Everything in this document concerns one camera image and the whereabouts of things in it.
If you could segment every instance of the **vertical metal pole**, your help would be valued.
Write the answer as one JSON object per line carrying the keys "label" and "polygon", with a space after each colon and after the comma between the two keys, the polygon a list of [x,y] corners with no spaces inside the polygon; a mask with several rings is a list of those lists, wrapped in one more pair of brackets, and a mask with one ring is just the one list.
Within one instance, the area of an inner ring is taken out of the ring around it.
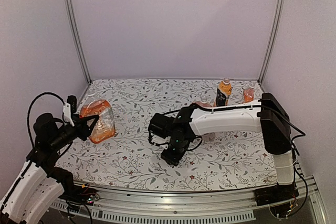
{"label": "vertical metal pole", "polygon": [[258,82],[260,84],[263,83],[266,73],[267,73],[269,61],[270,61],[273,47],[274,47],[276,37],[277,37],[277,32],[278,32],[278,28],[280,24],[280,18],[281,18],[282,8],[284,6],[284,1],[285,0],[277,0],[277,7],[276,7],[274,20],[273,20],[272,30],[271,30],[271,34],[269,37],[264,62],[262,64],[261,72],[260,72],[259,79],[258,79]]}
{"label": "vertical metal pole", "polygon": [[86,60],[85,60],[82,44],[80,42],[78,28],[77,28],[76,19],[75,19],[75,14],[73,12],[74,8],[72,6],[72,0],[65,0],[65,6],[66,6],[66,9],[67,9],[67,14],[68,14],[68,19],[69,19],[69,23],[70,23],[71,32],[72,32],[72,37],[73,37],[73,41],[75,43],[75,48],[76,48],[76,51],[77,51],[80,66],[82,68],[82,71],[83,71],[86,82],[88,84],[90,84],[92,82],[92,80],[91,80],[91,77],[90,77],[88,65],[87,65]]}

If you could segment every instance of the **black label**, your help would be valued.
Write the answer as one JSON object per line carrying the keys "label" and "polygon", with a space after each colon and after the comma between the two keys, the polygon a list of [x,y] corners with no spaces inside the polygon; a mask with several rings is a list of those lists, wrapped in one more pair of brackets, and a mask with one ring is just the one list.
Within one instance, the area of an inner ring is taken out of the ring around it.
{"label": "black label", "polygon": [[217,107],[225,106],[226,100],[227,100],[227,94],[221,92],[221,90],[217,88],[216,106]]}

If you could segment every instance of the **plastic bottle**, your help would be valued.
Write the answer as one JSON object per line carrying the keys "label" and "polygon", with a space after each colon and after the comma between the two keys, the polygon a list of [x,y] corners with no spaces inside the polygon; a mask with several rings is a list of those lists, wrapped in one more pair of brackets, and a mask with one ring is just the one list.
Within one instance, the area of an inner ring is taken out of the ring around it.
{"label": "plastic bottle", "polygon": [[194,103],[198,104],[199,106],[205,107],[205,108],[212,107],[211,104],[209,103],[209,99],[206,95],[202,95],[199,98],[200,98],[200,100],[197,101],[197,102],[194,102]]}
{"label": "plastic bottle", "polygon": [[226,106],[232,92],[232,86],[229,78],[224,78],[217,88],[217,96],[214,107]]}
{"label": "plastic bottle", "polygon": [[254,88],[256,84],[250,83],[248,88],[244,89],[244,103],[251,102],[254,100]]}
{"label": "plastic bottle", "polygon": [[110,103],[101,98],[94,91],[87,93],[88,99],[80,110],[80,117],[99,115],[91,136],[91,142],[99,144],[100,142],[113,137],[116,133],[114,116]]}

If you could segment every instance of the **table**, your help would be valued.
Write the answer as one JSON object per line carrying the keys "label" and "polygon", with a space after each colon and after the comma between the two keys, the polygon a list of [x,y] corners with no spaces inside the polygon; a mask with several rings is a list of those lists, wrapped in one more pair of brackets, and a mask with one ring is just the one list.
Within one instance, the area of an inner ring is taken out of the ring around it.
{"label": "table", "polygon": [[[221,132],[205,137],[202,145],[187,152],[177,167],[160,159],[162,147],[148,143],[148,124],[156,112],[188,106],[202,94],[213,102],[218,83],[167,79],[94,81],[89,90],[112,105],[117,133],[98,145],[75,140],[57,165],[81,182],[144,190],[213,191],[275,184],[273,160],[264,149],[261,133]],[[231,83],[228,105],[241,104],[243,88],[250,82]],[[261,94],[256,84],[255,99]],[[154,141],[164,140],[155,137]]]}

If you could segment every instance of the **clear plastic bottle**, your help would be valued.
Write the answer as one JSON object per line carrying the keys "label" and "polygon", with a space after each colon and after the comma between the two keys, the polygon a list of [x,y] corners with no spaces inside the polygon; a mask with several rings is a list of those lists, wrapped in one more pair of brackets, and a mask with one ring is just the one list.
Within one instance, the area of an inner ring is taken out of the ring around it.
{"label": "clear plastic bottle", "polygon": [[114,116],[110,103],[96,94],[94,91],[87,93],[87,100],[80,110],[80,117],[99,115],[91,136],[91,142],[99,144],[102,141],[113,137],[116,133]]}
{"label": "clear plastic bottle", "polygon": [[200,99],[199,101],[196,101],[194,103],[198,104],[199,106],[205,107],[205,108],[212,107],[206,95],[201,95],[199,99]]}
{"label": "clear plastic bottle", "polygon": [[244,89],[244,103],[254,100],[254,88],[256,84],[251,82],[248,88]]}
{"label": "clear plastic bottle", "polygon": [[224,78],[217,88],[217,96],[214,107],[226,106],[232,92],[232,86],[229,78]]}

